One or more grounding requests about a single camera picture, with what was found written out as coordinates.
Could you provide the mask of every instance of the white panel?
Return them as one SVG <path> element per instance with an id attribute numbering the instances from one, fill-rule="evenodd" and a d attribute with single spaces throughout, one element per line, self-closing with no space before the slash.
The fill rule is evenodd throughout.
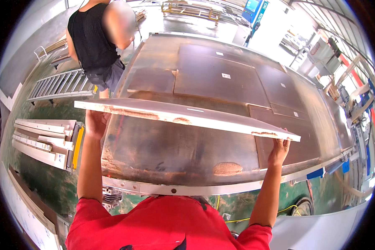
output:
<path id="1" fill-rule="evenodd" d="M 185 105 L 162 103 L 132 98 L 111 98 L 75 101 L 75 108 L 84 108 L 139 117 L 150 120 L 179 123 L 190 126 L 214 128 L 255 136 L 300 141 L 300 136 L 262 121 L 215 110 Z"/>

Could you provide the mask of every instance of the factory floor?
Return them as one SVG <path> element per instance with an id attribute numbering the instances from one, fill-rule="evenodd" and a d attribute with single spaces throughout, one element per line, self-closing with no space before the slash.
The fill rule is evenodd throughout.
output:
<path id="1" fill-rule="evenodd" d="M 151 8 L 153 9 L 152 11 L 149 10 L 149 8 L 146 8 L 148 11 L 147 18 L 140 24 L 140 31 L 145 38 L 147 38 L 148 32 L 174 31 L 203 34 L 215 38 L 217 37 L 222 40 L 230 36 L 230 32 L 233 30 L 233 25 L 229 23 L 220 22 L 218 27 L 211 27 L 211 25 L 214 25 L 213 22 L 198 18 L 181 18 L 175 16 L 167 16 L 164 18 L 162 13 L 158 12 L 158 7 Z M 55 20 L 49 22 L 50 25 L 53 25 L 54 23 Z M 47 23 L 37 31 L 39 37 L 44 37 L 46 34 L 53 32 L 53 30 L 47 29 L 46 26 Z M 61 34 L 64 31 L 57 31 L 58 36 L 61 37 Z M 51 44 L 56 42 L 53 37 L 54 35 L 50 36 L 51 41 L 46 41 L 46 43 Z M 139 44 L 138 41 L 140 39 L 138 33 L 136 33 L 135 37 L 136 42 L 134 46 L 136 47 Z M 37 38 L 32 36 L 25 42 L 25 45 L 22 46 L 23 50 L 29 51 L 32 55 L 32 51 L 35 49 L 35 43 L 33 43 L 34 39 Z M 130 59 L 132 52 L 133 46 L 130 46 L 122 52 L 121 58 L 125 64 L 127 64 Z M 22 65 L 19 58 L 14 58 L 15 60 L 19 60 L 19 63 L 14 63 L 11 67 L 6 67 L 4 69 L 2 74 L 10 72 L 10 70 L 13 71 L 11 74 L 13 78 L 9 80 L 17 83 L 17 81 L 19 82 L 19 79 L 16 77 L 17 73 L 25 74 L 25 69 L 32 69 L 35 67 L 35 64 L 38 63 L 35 69 L 32 70 L 30 76 L 26 78 L 26 81 L 17 96 L 13 110 L 8 116 L 1 141 L 0 161 L 3 161 L 5 166 L 11 165 L 14 167 L 14 169 L 20 173 L 20 176 L 25 180 L 29 188 L 32 191 L 35 191 L 42 201 L 56 213 L 63 215 L 64 217 L 72 218 L 75 214 L 76 203 L 78 202 L 76 183 L 78 181 L 79 166 L 74 173 L 57 169 L 26 156 L 11 146 L 11 138 L 14 132 L 13 124 L 17 118 L 75 119 L 80 122 L 85 121 L 85 110 L 74 108 L 74 100 L 81 100 L 81 97 L 54 99 L 54 105 L 50 104 L 49 101 L 37 101 L 35 102 L 35 106 L 33 106 L 26 101 L 38 79 L 79 67 L 76 62 L 69 61 L 60 64 L 58 70 L 55 70 L 53 67 L 49 66 L 49 62 L 55 56 L 56 53 L 53 53 L 40 63 L 38 63 L 37 60 L 27 61 L 29 65 Z M 315 214 L 326 214 L 341 210 L 343 188 L 340 186 L 334 175 L 326 174 L 323 178 L 318 177 L 311 179 L 309 183 L 314 200 Z M 296 183 L 295 185 L 291 185 L 290 183 L 281 184 L 279 210 L 294 204 L 303 196 L 310 197 L 310 190 L 305 181 Z M 231 216 L 229 220 L 248 218 L 258 193 L 259 190 L 221 195 L 218 208 L 220 215 L 230 214 Z M 112 214 L 127 213 L 145 198 L 145 196 L 141 197 L 139 195 L 125 194 L 121 205 L 112 209 L 110 212 Z M 206 198 L 213 207 L 217 206 L 218 196 L 209 196 Z M 240 233 L 248 226 L 248 221 L 228 223 L 228 226 L 230 230 L 235 230 Z"/>

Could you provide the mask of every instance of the gray shorts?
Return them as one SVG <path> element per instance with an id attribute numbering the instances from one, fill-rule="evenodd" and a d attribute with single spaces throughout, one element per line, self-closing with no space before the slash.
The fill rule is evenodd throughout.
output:
<path id="1" fill-rule="evenodd" d="M 106 69 L 85 71 L 85 73 L 90 82 L 95 84 L 99 91 L 110 89 L 111 92 L 114 92 L 124 69 L 124 64 L 117 59 L 115 63 Z"/>

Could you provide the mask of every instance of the blue machine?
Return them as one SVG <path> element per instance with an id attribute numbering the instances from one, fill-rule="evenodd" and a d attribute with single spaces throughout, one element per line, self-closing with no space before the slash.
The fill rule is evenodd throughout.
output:
<path id="1" fill-rule="evenodd" d="M 254 23 L 255 18 L 260 9 L 262 0 L 247 0 L 246 6 L 244 7 L 241 16 L 249 21 L 251 24 Z"/>

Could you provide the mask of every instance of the sawdust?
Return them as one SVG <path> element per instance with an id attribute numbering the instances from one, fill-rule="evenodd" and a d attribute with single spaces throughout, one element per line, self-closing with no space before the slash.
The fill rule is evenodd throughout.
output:
<path id="1" fill-rule="evenodd" d="M 275 134 L 275 133 L 269 133 L 269 132 L 252 132 L 251 133 L 252 135 L 254 135 L 254 136 L 262 136 L 262 135 L 269 135 L 269 136 L 278 136 L 277 134 Z"/>
<path id="2" fill-rule="evenodd" d="M 237 163 L 217 163 L 213 167 L 213 174 L 215 176 L 233 176 L 236 174 L 240 174 L 243 168 Z"/>
<path id="3" fill-rule="evenodd" d="M 150 113 L 150 112 L 145 112 L 145 111 L 132 111 L 132 110 L 127 110 L 124 108 L 117 108 L 113 106 L 102 106 L 102 108 L 103 108 L 103 112 L 106 112 L 106 113 L 121 114 L 125 116 L 132 116 L 132 117 L 138 117 L 138 118 L 144 118 L 144 119 L 150 119 L 150 120 L 160 119 L 158 115 Z"/>
<path id="4" fill-rule="evenodd" d="M 185 124 L 185 125 L 190 125 L 191 122 L 186 119 L 186 118 L 183 118 L 183 117 L 178 117 L 178 118 L 175 118 L 174 120 L 172 120 L 173 123 L 179 123 L 179 124 Z"/>

